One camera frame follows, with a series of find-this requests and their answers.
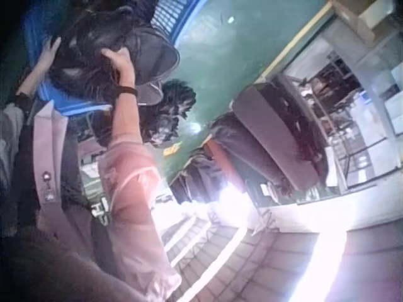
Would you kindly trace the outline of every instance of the black watch strap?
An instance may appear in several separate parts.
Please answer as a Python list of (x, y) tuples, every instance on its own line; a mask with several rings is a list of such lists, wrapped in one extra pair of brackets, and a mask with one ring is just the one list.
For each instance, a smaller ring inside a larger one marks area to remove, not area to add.
[(119, 96), (121, 93), (130, 93), (130, 94), (134, 94), (136, 97), (139, 95), (139, 92), (137, 91), (136, 88), (127, 87), (127, 86), (118, 86), (118, 93), (117, 93), (117, 96)]

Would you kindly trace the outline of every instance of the hand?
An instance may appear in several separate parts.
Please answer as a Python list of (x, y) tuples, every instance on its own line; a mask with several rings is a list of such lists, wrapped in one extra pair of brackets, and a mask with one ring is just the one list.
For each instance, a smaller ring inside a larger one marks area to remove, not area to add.
[(38, 71), (41, 74), (45, 74), (46, 72), (48, 72), (50, 66), (52, 66), (53, 64), (56, 52), (59, 49), (61, 41), (62, 39), (60, 37), (57, 38), (52, 46), (50, 46), (51, 39), (45, 42), (38, 63), (35, 66), (36, 71)]
[(134, 87), (135, 72), (130, 53), (126, 47), (121, 48), (117, 52), (110, 49), (102, 49), (101, 53), (111, 60), (112, 66), (120, 74), (120, 85)]

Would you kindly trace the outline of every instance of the person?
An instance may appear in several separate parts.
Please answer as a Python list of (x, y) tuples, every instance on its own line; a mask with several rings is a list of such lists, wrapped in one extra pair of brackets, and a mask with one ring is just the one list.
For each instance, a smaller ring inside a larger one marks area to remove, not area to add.
[[(26, 109), (46, 71), (52, 65), (60, 40), (47, 43), (42, 55), (18, 89), (16, 101), (2, 112), (2, 125), (12, 131), (6, 139), (7, 158), (2, 161), (4, 194), (12, 178), (13, 156), (18, 152), (18, 137), (29, 115)], [(78, 301), (165, 301), (180, 285), (180, 275), (171, 267), (151, 217), (159, 174), (153, 158), (142, 144), (139, 111), (135, 88), (135, 67), (126, 48), (117, 52), (103, 49), (120, 75), (119, 85), (125, 87), (115, 103), (112, 140), (99, 160), (99, 174), (110, 202), (111, 223), (108, 225), (117, 278), (102, 272), (90, 256), (64, 247), (52, 238), (52, 232), (24, 228), (17, 233), (13, 226), (4, 234), (4, 203), (2, 214), (1, 267), (2, 276), (13, 292), (24, 293), (34, 301), (64, 298)]]

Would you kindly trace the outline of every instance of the pink sleeve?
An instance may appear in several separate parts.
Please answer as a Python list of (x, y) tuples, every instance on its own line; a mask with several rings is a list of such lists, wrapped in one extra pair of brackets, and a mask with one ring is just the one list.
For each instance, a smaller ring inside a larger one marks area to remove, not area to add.
[(159, 174), (147, 149), (133, 142), (112, 146), (99, 161), (112, 224), (109, 234), (122, 279), (151, 301), (165, 301), (180, 285), (151, 217)]

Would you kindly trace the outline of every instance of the blue basket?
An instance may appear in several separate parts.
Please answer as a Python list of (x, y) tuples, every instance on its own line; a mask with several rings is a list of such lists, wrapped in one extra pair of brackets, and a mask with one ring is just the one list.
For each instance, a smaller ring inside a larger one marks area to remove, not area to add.
[(151, 23), (178, 46), (193, 18), (207, 0), (159, 0)]
[[(169, 39), (178, 45), (182, 34), (203, 7), (207, 0), (159, 0), (151, 23), (162, 30)], [(66, 0), (47, 1), (46, 8), (42, 1), (33, 1), (34, 4), (24, 20), (25, 41), (28, 49), (28, 58), (31, 66), (37, 62), (42, 51), (42, 42), (52, 34), (51, 20), (54, 13), (65, 8)], [(94, 110), (106, 110), (108, 104), (95, 104), (78, 98), (72, 98), (66, 93), (56, 89), (47, 79), (43, 81), (38, 90), (44, 101), (53, 100), (55, 107), (65, 116), (78, 115)]]

